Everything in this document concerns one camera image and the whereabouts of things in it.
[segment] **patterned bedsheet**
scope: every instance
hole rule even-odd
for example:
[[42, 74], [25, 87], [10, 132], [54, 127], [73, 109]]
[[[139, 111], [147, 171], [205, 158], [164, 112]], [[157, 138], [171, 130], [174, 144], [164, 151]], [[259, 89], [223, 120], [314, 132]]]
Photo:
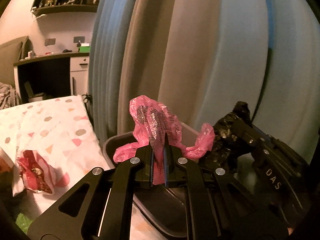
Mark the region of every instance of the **patterned bedsheet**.
[[[102, 156], [81, 96], [50, 99], [0, 110], [0, 173], [14, 170], [14, 193], [23, 189], [16, 156], [34, 150], [56, 173], [53, 195], [28, 190], [23, 214], [37, 218], [94, 167], [110, 169]], [[133, 206], [130, 239], [165, 239]]]

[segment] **white drawer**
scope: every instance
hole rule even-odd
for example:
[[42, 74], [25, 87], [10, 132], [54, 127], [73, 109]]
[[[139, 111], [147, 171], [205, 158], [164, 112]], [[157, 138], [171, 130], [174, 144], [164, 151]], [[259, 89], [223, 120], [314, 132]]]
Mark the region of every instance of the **white drawer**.
[[89, 67], [89, 57], [70, 58], [70, 71], [86, 70]]

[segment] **black cable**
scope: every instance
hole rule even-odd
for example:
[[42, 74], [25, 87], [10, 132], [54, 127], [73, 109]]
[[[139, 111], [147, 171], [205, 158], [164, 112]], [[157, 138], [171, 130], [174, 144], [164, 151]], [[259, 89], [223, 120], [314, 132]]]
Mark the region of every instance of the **black cable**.
[[84, 107], [87, 111], [87, 115], [89, 117], [89, 121], [90, 121], [92, 127], [94, 128], [93, 118], [88, 110], [88, 104], [92, 105], [92, 95], [88, 95], [88, 94], [82, 95], [82, 99], [84, 102]]

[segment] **curtain fold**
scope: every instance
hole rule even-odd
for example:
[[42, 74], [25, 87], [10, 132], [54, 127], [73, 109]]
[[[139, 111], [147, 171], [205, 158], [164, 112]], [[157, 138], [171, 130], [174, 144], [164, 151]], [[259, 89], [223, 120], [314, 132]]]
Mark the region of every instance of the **curtain fold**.
[[174, 3], [158, 101], [188, 125], [217, 48], [220, 4], [221, 0]]
[[125, 45], [118, 105], [118, 134], [132, 131], [129, 101], [157, 100], [175, 0], [136, 0]]
[[273, 46], [254, 124], [311, 161], [320, 113], [320, 25], [305, 0], [270, 0]]
[[93, 95], [95, 133], [101, 144], [116, 134], [120, 73], [134, 3], [135, 0], [101, 0], [98, 7], [101, 16], [92, 36], [89, 92]]

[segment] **gray plastic bin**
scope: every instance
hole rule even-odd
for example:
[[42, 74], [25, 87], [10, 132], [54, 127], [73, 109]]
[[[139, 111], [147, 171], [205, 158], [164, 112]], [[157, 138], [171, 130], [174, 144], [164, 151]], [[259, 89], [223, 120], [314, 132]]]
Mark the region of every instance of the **gray plastic bin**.
[[[184, 123], [182, 125], [182, 143], [193, 146], [198, 132]], [[110, 167], [117, 164], [113, 161], [116, 149], [127, 143], [136, 142], [132, 132], [109, 138], [103, 145], [103, 156]], [[186, 211], [184, 191], [182, 188], [166, 189], [163, 185], [151, 189], [136, 189], [134, 204], [148, 221], [168, 239], [187, 238]]]

